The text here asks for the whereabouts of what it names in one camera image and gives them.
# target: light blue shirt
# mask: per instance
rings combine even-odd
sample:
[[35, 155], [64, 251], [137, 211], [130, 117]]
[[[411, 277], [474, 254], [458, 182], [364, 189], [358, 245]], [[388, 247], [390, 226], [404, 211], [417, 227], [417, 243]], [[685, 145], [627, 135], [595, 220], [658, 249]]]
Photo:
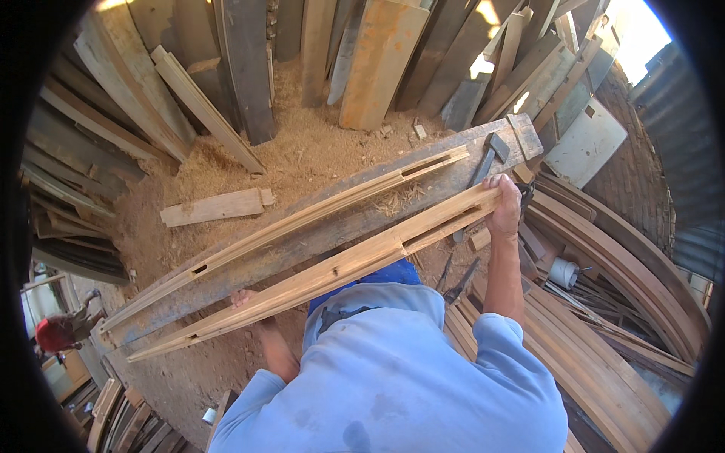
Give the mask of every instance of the light blue shirt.
[[[320, 314], [380, 307], [318, 334]], [[552, 452], [567, 417], [554, 379], [514, 320], [473, 325], [478, 357], [443, 334], [432, 288], [360, 283], [308, 318], [301, 370], [285, 385], [258, 370], [224, 414], [210, 452]]]

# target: sawdust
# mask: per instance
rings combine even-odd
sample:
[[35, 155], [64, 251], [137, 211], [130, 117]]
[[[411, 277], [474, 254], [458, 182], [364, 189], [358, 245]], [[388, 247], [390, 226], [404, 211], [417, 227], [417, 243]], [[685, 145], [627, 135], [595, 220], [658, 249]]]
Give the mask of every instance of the sawdust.
[[[139, 162], [149, 176], [114, 203], [117, 216], [108, 225], [126, 269], [137, 273], [136, 283], [123, 289], [127, 298], [220, 239], [259, 223], [270, 211], [448, 134], [439, 120], [421, 118], [428, 138], [409, 141], [414, 112], [389, 112], [384, 122], [391, 128], [387, 138], [342, 129], [337, 124], [341, 101], [320, 109], [302, 108], [300, 74], [299, 60], [275, 64], [273, 111], [278, 135], [252, 148], [267, 170], [261, 177], [252, 178], [213, 136], [198, 137], [176, 175], [154, 161]], [[159, 215], [169, 206], [182, 204], [188, 209], [194, 201], [254, 187], [271, 188], [276, 198], [276, 204], [265, 207], [261, 215], [174, 228], [167, 228]]]

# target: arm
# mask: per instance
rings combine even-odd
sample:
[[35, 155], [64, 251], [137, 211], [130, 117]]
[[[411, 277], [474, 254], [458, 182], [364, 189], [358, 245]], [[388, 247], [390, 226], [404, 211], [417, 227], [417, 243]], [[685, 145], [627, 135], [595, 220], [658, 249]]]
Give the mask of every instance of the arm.
[[[256, 293], [249, 289], [234, 291], [231, 295], [234, 309], [246, 304]], [[299, 360], [292, 354], [292, 350], [282, 336], [277, 320], [270, 316], [259, 321], [256, 327], [269, 371], [282, 378], [285, 383], [290, 383], [299, 374]]]
[[521, 192], [505, 174], [486, 178], [481, 184], [484, 188], [500, 187], [502, 190], [501, 205], [486, 216], [486, 226], [491, 232], [491, 259], [484, 313], [509, 317], [523, 327], [523, 289], [518, 258]]

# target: hole in wood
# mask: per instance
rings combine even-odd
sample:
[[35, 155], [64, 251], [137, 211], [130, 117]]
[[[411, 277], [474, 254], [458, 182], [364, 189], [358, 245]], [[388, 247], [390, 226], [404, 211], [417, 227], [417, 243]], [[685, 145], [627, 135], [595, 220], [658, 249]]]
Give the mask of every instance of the hole in wood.
[[434, 165], [438, 165], [441, 162], [446, 162], [450, 158], [451, 158], [451, 156], [439, 157], [438, 159], [431, 160], [430, 162], [426, 162], [425, 164], [421, 164], [421, 165], [418, 165], [417, 167], [411, 168], [410, 170], [406, 170], [402, 174], [403, 174], [403, 176], [410, 176], [413, 173], [417, 173], [428, 167], [433, 167]]

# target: blue shorts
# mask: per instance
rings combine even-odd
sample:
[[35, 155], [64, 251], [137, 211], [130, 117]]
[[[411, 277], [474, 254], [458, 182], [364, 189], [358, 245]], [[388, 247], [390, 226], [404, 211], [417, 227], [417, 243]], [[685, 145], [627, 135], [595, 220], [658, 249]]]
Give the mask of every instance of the blue shorts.
[[387, 265], [380, 270], [377, 270], [370, 275], [350, 282], [345, 286], [341, 286], [337, 289], [330, 291], [322, 296], [315, 297], [310, 301], [310, 310], [307, 311], [307, 316], [310, 316], [315, 308], [319, 307], [324, 301], [330, 299], [335, 294], [339, 293], [345, 288], [357, 285], [358, 283], [403, 283], [405, 285], [420, 285], [421, 279], [418, 277], [418, 271], [415, 270], [415, 266], [408, 262], [405, 258], [399, 259], [391, 265]]

